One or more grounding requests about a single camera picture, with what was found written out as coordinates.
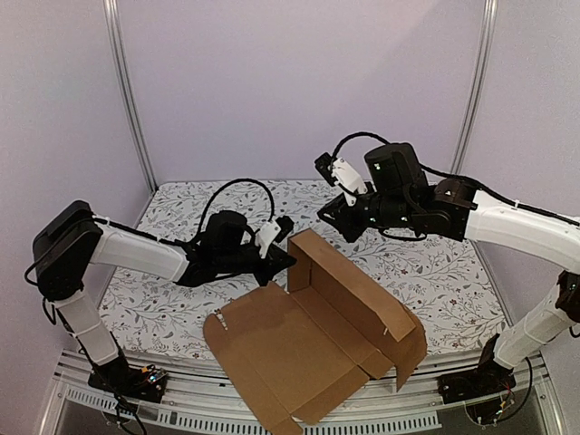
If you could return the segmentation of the brown cardboard box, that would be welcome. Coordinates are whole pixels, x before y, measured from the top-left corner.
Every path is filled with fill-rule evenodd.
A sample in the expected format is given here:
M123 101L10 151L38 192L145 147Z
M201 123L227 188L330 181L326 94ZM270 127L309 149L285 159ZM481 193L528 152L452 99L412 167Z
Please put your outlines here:
M286 285L258 287L209 315L205 341L259 423L298 434L365 383L402 386L427 353L397 298L311 229L292 236Z

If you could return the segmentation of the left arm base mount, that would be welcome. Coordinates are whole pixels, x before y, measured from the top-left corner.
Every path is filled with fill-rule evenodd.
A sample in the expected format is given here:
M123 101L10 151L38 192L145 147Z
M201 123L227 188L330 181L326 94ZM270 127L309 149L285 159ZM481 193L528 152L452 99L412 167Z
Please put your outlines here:
M88 384L94 389L124 397L160 403L165 393L168 372L149 364L131 367L122 354L104 365L94 364Z

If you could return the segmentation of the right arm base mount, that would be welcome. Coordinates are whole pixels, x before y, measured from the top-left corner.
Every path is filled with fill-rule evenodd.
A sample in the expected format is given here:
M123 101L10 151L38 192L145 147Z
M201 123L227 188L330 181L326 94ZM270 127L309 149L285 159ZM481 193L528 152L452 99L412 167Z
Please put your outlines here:
M469 418L478 425L497 423L510 401L516 380L512 369L506 369L493 360L480 362L474 369L443 374L437 378L438 393L445 404L470 401L484 396L506 392L507 398L496 398L466 407Z

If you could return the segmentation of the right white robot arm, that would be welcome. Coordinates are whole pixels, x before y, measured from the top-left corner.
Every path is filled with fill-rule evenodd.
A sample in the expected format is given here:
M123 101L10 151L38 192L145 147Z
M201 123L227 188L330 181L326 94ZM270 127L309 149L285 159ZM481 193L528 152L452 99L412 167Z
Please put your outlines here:
M579 322L579 220L503 197L470 177L442 174L437 184L431 168L418 161L409 143L382 140L364 161L362 176L336 152L319 156L314 166L340 194L318 216L348 243L367 229L390 237L406 228L413 240L429 235L508 247L561 266L547 296L522 320L490 339L469 387L487 395L502 383L504 371Z

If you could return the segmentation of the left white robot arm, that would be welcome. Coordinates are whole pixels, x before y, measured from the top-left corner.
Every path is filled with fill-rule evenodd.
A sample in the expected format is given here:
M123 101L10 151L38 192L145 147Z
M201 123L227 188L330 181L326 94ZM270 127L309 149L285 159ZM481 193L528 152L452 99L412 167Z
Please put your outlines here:
M296 262L279 247L293 229L293 220L282 216L253 230L245 216L224 210L191 240L171 241L99 217L76 200L34 238L30 283L53 304L88 359L101 366L101 380L125 393L135 376L119 361L121 350L84 293L89 265L122 267L189 288L243 274L265 286Z

